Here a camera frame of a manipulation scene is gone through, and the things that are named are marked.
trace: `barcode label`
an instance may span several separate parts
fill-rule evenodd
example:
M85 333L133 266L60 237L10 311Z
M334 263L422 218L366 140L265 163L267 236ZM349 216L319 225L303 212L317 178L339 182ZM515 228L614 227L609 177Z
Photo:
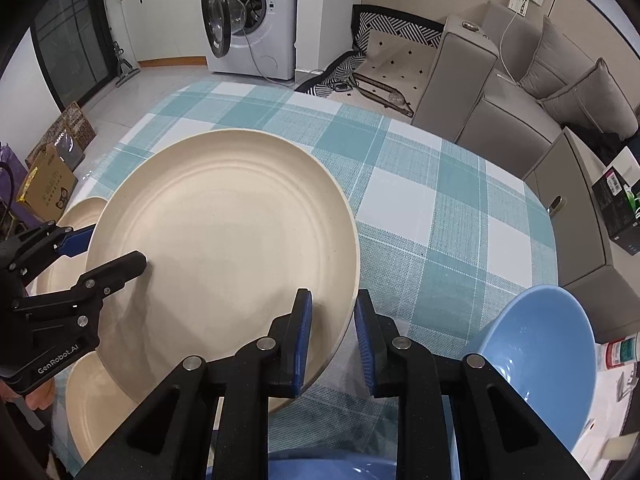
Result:
M620 186L620 181L616 177L616 174L613 171L609 171L607 173L607 184L609 184L609 189L616 196L620 191L622 191L622 186Z

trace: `silver bolt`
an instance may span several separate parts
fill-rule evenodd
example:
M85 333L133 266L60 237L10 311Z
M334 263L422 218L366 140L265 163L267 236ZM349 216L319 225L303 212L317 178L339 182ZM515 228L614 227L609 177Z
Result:
M399 335L395 337L391 344L398 350L406 350L411 346L411 340L408 337Z
M471 354L466 358L466 364L472 368L482 368L486 364L486 361L481 355Z
M271 350L276 346L276 340L273 337L261 337L255 345L260 350Z
M200 368L201 364L202 359L200 359L197 355L189 356L184 361L182 361L182 367L188 371Z

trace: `teal and white plaid tablecloth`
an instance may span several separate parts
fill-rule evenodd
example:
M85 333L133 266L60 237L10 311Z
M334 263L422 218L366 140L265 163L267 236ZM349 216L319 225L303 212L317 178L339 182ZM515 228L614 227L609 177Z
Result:
M401 334L436 354L457 356L517 294L558 283L551 223L521 180L407 124L283 89L207 81L174 93L104 157L73 202L109 198L162 148L228 127L289 139L328 168L356 218L360 287ZM67 376L56 378L54 451L76 473ZM320 378L271 416L270 450L337 447L393 458L396 406L369 397L352 322Z

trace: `white cabinet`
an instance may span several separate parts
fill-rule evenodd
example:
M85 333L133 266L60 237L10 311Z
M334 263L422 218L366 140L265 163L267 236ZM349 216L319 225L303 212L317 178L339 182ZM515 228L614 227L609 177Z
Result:
M123 0L122 12L138 61L205 55L200 0Z

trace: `large round plate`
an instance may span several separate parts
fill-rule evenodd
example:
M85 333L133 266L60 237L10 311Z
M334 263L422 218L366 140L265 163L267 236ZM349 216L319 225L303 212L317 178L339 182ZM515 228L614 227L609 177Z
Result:
M265 335L301 287L314 300L309 386L358 290L356 227L338 183L301 148L253 130L190 137L137 168L100 216L87 267L133 250L146 271L105 301L97 352L137 402L185 357L223 358Z
M78 230L95 224L106 205L107 201L99 196L85 198L65 212L58 221L58 225L71 226ZM80 274L85 272L86 258L87 253L78 254L73 258L60 256L55 263L38 276L35 283L35 293L47 294L48 292L70 289L78 282Z
M113 382L95 352L74 365L65 399L69 429L85 462L138 405Z

